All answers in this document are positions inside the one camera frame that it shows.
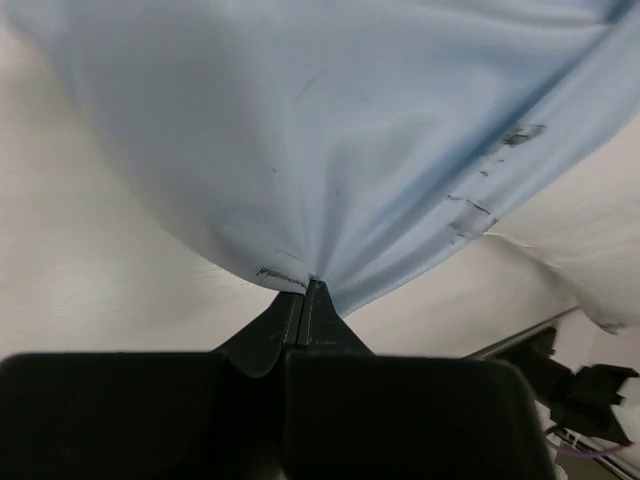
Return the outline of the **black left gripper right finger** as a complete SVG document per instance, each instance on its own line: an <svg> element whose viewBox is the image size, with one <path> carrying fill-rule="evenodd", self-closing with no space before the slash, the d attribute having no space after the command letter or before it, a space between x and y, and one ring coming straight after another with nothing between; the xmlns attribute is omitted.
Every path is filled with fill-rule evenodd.
<svg viewBox="0 0 640 480"><path fill-rule="evenodd" d="M495 361L372 353L325 284L284 360L291 479L551 479L532 394Z"/></svg>

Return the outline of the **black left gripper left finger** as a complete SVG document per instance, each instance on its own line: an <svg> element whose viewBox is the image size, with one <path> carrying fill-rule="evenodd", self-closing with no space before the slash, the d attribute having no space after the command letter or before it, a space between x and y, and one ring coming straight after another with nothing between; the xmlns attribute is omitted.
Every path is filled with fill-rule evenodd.
<svg viewBox="0 0 640 480"><path fill-rule="evenodd" d="M281 293L206 352L38 352L1 364L5 479L231 479L278 433Z"/></svg>

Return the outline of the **light blue pillowcase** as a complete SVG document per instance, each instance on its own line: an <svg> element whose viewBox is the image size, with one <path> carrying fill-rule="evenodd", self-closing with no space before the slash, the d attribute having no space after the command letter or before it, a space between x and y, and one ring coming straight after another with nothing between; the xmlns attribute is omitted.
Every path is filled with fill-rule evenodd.
<svg viewBox="0 0 640 480"><path fill-rule="evenodd" d="M635 1L6 1L172 235L349 314L639 105Z"/></svg>

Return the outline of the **white pillow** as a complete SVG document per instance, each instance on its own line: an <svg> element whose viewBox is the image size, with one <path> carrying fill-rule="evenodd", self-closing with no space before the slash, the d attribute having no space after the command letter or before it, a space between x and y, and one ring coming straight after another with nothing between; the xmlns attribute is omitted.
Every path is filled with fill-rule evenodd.
<svg viewBox="0 0 640 480"><path fill-rule="evenodd" d="M615 333L638 326L638 123L485 235L552 270L601 329Z"/></svg>

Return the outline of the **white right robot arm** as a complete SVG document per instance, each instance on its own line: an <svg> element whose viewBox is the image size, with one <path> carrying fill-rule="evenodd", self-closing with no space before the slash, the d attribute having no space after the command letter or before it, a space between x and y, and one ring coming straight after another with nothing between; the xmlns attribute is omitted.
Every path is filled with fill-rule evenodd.
<svg viewBox="0 0 640 480"><path fill-rule="evenodd" d="M548 327L496 355L515 366L563 429L630 446L639 442L639 373L594 364L573 371L552 358L557 329Z"/></svg>

